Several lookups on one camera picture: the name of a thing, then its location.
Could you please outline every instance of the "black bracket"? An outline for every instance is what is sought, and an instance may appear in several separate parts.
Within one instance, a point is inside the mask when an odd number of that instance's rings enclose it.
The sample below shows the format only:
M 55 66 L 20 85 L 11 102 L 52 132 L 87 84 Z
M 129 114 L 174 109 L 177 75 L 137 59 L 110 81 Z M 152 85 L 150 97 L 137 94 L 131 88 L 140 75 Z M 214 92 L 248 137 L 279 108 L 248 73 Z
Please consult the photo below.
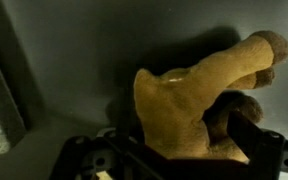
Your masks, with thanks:
M 288 141 L 276 132 L 263 131 L 240 114 L 230 114 L 228 134 L 250 159 L 249 164 L 233 160 L 167 160 L 136 139 L 108 131 L 90 140 L 69 139 L 56 162 L 51 180 L 96 179 L 106 171 L 117 180 L 231 179 L 277 180 L 288 172 Z

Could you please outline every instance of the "gray wall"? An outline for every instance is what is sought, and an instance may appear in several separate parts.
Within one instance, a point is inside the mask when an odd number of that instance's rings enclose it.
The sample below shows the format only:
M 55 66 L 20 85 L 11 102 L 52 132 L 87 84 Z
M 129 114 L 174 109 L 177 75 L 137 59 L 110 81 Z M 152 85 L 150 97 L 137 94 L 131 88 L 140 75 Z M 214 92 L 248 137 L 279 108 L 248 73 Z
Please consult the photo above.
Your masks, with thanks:
M 288 39 L 286 0 L 1 2 L 10 26 L 0 14 L 0 64 L 31 131 L 0 157 L 0 179 L 46 179 L 66 138 L 109 125 L 107 106 L 138 64 L 163 65 L 160 58 L 208 32 L 220 35 L 210 52 L 258 30 Z M 246 93 L 265 111 L 260 126 L 288 137 L 288 61 L 275 70 L 271 87 Z

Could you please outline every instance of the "tan plush toy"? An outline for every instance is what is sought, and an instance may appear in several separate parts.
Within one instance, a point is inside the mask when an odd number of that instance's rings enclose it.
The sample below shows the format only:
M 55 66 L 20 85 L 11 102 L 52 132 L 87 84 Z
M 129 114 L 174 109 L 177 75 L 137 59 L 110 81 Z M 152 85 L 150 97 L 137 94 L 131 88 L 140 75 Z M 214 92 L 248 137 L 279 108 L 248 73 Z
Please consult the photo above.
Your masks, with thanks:
M 139 70 L 134 98 L 146 145 L 168 159 L 246 161 L 227 135 L 228 113 L 240 111 L 256 123 L 262 118 L 258 103 L 240 94 L 220 110 L 210 107 L 223 99 L 218 96 L 227 88 L 254 89 L 271 84 L 272 65 L 287 55 L 288 43 L 282 36 L 260 31 L 190 68 L 173 69 L 162 76 Z

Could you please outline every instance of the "plush toy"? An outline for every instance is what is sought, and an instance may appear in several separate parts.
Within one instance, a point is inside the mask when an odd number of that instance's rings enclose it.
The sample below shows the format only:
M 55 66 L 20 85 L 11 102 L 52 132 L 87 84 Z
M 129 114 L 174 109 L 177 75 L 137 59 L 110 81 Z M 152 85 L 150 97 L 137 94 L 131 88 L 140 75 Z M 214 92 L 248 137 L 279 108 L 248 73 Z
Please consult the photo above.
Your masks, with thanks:
M 246 161 L 247 157 L 227 135 L 228 114 L 239 111 L 257 123 L 262 110 L 252 97 L 221 93 L 271 84 L 272 65 L 287 55 L 288 43 L 282 36 L 260 31 L 189 68 L 173 69 L 162 76 L 139 70 L 134 98 L 145 144 L 168 159 Z

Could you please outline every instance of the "plush toy head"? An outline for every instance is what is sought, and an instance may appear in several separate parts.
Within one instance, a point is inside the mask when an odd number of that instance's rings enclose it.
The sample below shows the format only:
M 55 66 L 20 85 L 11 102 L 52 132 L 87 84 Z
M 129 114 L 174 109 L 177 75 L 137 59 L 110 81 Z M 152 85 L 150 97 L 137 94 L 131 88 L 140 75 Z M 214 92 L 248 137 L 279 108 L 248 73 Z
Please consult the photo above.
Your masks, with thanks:
M 256 123 L 262 110 L 249 96 L 219 95 L 227 88 L 254 89 L 271 84 L 272 65 L 287 55 L 288 43 L 282 36 L 261 31 L 190 68 L 173 69 L 162 76 L 139 70 L 134 98 L 146 145 L 169 159 L 247 160 L 227 135 L 228 113 L 239 111 Z

